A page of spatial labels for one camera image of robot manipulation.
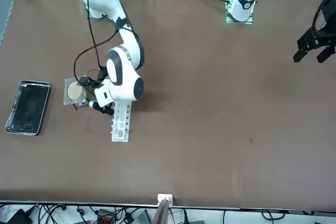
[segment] brown table surface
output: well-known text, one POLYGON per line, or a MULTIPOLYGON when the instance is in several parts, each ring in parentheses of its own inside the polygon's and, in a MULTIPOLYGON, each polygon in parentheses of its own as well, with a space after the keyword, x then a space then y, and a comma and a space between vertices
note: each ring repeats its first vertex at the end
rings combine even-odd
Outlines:
MULTIPOLYGON (((111 120, 63 106, 64 79, 92 45, 81 0, 15 0, 0 49, 1 199, 336 208, 336 59, 294 63, 321 0, 258 0, 225 24, 214 0, 122 0, 145 48, 129 143, 111 120), (39 136, 4 130, 19 81, 51 83, 39 136)), ((92 22, 97 41, 114 32, 92 22)), ((118 35, 99 48, 121 42, 118 35)), ((94 51, 78 74, 97 69, 94 51)))

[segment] beige disc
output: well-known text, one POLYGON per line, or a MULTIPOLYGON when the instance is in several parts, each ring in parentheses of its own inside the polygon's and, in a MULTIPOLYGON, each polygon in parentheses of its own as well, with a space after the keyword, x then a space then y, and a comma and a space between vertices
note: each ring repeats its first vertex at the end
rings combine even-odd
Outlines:
POLYGON ((70 84, 68 87, 68 97, 70 99, 76 100, 82 95, 83 87, 80 85, 77 85, 77 81, 70 84))

